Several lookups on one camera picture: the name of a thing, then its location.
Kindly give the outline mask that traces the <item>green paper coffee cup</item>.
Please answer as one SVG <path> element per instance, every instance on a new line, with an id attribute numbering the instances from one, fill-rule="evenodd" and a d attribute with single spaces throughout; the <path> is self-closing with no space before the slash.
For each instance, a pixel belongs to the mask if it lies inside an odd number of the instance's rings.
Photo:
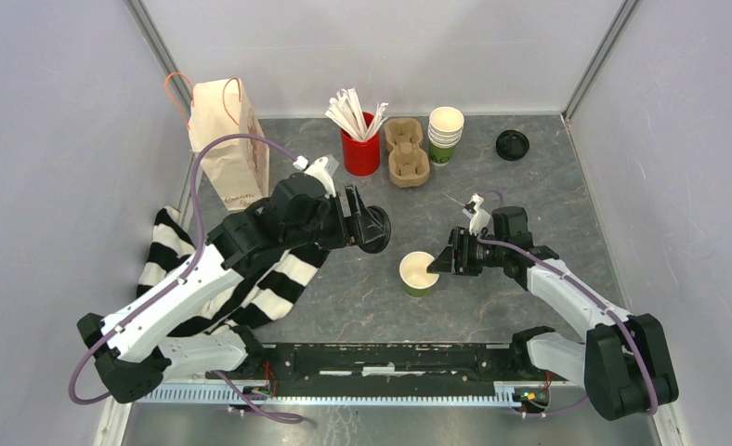
<path id="1" fill-rule="evenodd" d="M 431 254 L 422 251 L 408 253 L 402 258 L 399 263 L 399 276 L 408 296 L 423 297 L 437 283 L 439 275 L 427 271 L 427 267 L 434 259 Z"/>

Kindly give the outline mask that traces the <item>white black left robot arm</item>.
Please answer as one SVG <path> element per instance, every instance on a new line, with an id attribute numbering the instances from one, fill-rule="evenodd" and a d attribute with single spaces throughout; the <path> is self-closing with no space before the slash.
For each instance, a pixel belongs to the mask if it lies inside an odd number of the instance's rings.
<path id="1" fill-rule="evenodd" d="M 217 295 L 278 265 L 295 248 L 357 246 L 368 254 L 382 252 L 391 235 L 386 211 L 365 205 L 354 186 L 346 187 L 346 200 L 348 215 L 326 172 L 293 174 L 266 199 L 226 217 L 186 263 L 134 303 L 106 317 L 90 313 L 79 320 L 109 396 L 134 402 L 164 379 L 182 374 L 257 376 L 264 354 L 248 330 L 195 336 L 173 336 L 172 331 Z"/>

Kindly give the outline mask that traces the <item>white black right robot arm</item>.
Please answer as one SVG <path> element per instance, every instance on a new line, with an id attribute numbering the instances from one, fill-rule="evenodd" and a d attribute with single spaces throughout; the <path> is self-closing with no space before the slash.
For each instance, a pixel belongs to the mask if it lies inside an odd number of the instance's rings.
<path id="1" fill-rule="evenodd" d="M 679 398 L 679 386 L 660 321 L 634 315 L 582 282 L 546 245 L 537 245 L 520 206 L 486 213 L 466 206 L 467 227 L 451 230 L 444 250 L 427 266 L 430 273 L 477 276 L 501 269 L 540 298 L 580 336 L 571 341 L 540 326 L 513 336 L 511 372 L 531 379 L 542 370 L 582 388 L 596 412 L 608 421 L 634 413 L 653 415 Z"/>

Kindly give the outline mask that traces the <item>black plastic cup lid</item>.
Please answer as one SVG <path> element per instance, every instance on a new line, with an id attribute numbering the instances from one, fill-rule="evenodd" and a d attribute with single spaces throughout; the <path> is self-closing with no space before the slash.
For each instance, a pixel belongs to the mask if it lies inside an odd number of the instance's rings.
<path id="1" fill-rule="evenodd" d="M 390 242 L 392 233 L 390 218 L 386 210 L 378 205 L 370 205 L 367 210 L 371 218 L 370 228 L 377 233 L 377 237 L 368 243 L 363 243 L 359 248 L 367 254 L 379 254 Z"/>

